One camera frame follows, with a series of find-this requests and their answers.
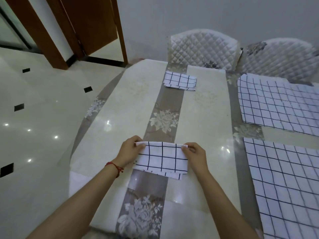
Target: red string bracelet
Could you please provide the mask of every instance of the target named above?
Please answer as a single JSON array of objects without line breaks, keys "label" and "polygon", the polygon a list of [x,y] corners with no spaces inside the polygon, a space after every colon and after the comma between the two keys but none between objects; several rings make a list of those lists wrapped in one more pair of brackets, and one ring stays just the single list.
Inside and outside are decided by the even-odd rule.
[{"label": "red string bracelet", "polygon": [[106,165],[108,165],[108,164],[113,164],[113,165],[117,168],[118,174],[117,174],[116,178],[119,177],[119,176],[120,176],[120,172],[123,172],[123,170],[124,170],[123,168],[117,166],[117,165],[116,165],[115,163],[113,163],[113,162],[107,162]]}]

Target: wooden door frame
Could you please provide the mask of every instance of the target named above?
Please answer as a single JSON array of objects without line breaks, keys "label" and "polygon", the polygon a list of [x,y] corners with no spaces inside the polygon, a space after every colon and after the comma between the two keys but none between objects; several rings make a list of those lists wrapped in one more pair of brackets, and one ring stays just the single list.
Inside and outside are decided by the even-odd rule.
[{"label": "wooden door frame", "polygon": [[[78,38],[76,36],[76,33],[72,27],[72,24],[68,18],[68,15],[62,5],[61,0],[46,0],[49,4],[59,26],[62,29],[63,34],[66,37],[66,40],[68,41],[72,51],[77,56],[77,59],[81,59],[84,57],[84,52],[82,51],[81,45],[78,41]],[[112,8],[113,8],[113,16],[114,16],[114,22],[117,28],[121,49],[122,49],[122,55],[124,64],[128,64],[127,60],[127,54],[125,49],[125,43],[124,43],[124,36],[122,31],[122,25],[120,20],[120,14],[117,6],[117,0],[111,0]]]},{"label": "wooden door frame", "polygon": [[62,57],[49,33],[34,11],[29,0],[5,0],[14,14],[18,17],[29,35],[32,37],[38,48],[46,59],[57,69],[68,69],[66,61]]}]

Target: door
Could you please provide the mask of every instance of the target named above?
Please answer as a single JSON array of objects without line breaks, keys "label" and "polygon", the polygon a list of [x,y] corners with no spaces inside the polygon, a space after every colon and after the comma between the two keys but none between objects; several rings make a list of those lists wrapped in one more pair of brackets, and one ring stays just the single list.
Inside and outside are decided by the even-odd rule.
[{"label": "door", "polygon": [[86,55],[117,39],[111,0],[61,0]]}]

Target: chair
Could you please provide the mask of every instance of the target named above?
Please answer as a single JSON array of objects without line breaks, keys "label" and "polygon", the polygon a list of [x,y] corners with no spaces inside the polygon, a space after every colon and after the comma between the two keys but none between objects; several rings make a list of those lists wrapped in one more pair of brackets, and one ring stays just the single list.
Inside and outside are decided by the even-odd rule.
[{"label": "chair", "polygon": [[243,50],[237,71],[310,81],[319,68],[319,51],[312,44],[292,38],[276,38],[250,44]]},{"label": "chair", "polygon": [[175,34],[168,41],[170,63],[234,70],[240,54],[237,40],[209,29]]}]

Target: left hand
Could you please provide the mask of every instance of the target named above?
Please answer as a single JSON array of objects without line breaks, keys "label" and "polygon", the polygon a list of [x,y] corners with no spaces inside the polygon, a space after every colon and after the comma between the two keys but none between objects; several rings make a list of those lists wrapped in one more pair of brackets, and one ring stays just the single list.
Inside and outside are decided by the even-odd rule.
[{"label": "left hand", "polygon": [[137,155],[140,153],[142,149],[146,147],[145,144],[140,144],[138,146],[135,145],[135,142],[141,142],[142,139],[135,135],[122,143],[120,151],[115,159],[113,159],[113,163],[117,166],[124,168],[130,162],[133,162]]}]

